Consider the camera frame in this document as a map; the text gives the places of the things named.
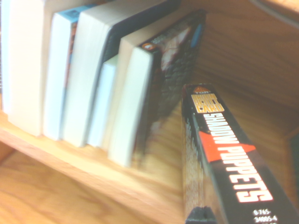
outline paperback book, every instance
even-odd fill
[[[144,152],[154,122],[167,117],[179,102],[196,60],[205,17],[204,10],[180,9],[122,39],[119,55],[129,60],[126,64],[119,60],[114,92],[118,109],[108,148],[114,162],[130,166],[133,150]],[[164,29],[154,33],[160,24]]]
[[[298,211],[210,84],[183,88],[186,224],[296,224]]]

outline white book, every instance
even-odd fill
[[[52,16],[99,0],[11,0],[9,27],[10,110],[8,121],[39,136]]]
[[[117,0],[80,14],[65,99],[62,138],[87,143],[103,63],[118,54],[120,39],[169,13],[171,1]]]
[[[142,48],[133,50],[108,150],[108,158],[121,166],[129,167],[131,164],[152,61],[151,53]]]
[[[96,5],[64,10],[55,13],[52,19],[43,112],[43,134],[53,140],[60,139],[65,91],[79,14],[94,6]]]
[[[87,143],[94,147],[100,147],[103,141],[103,135],[107,123],[107,117],[112,98],[112,87],[116,73],[118,56],[114,56],[104,62],[100,83],[96,92],[93,116]]]
[[[9,12],[10,0],[2,0],[1,3],[1,74],[2,74],[2,110],[9,112]]]

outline blue book spine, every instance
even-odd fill
[[[77,8],[71,8],[71,9],[67,9],[64,11],[59,12],[58,14],[61,15],[62,17],[68,19],[70,22],[78,22],[79,20],[79,16],[80,13],[90,9],[92,7],[95,7],[96,4],[90,4],[90,5],[86,5],[86,6],[79,6]]]

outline wooden bookshelf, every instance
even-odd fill
[[[193,81],[215,85],[297,206],[285,136],[299,126],[299,30],[248,0],[187,3],[209,12]],[[179,105],[150,139],[141,168],[119,167],[90,146],[33,137],[2,112],[0,141],[150,220],[184,223]]]
[[[154,224],[20,152],[0,166],[0,201],[2,224]]]

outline wooden shelf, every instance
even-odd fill
[[[177,117],[178,111],[169,119],[176,129],[180,128]],[[153,139],[154,151],[143,170],[138,171],[113,164],[104,152],[90,146],[75,148],[63,141],[33,137],[9,123],[0,112],[3,143],[156,221],[182,223],[181,132],[172,135],[170,129],[167,124],[161,129],[160,139],[164,142],[155,143]]]
[[[154,224],[20,152],[0,166],[0,201],[2,224]]]

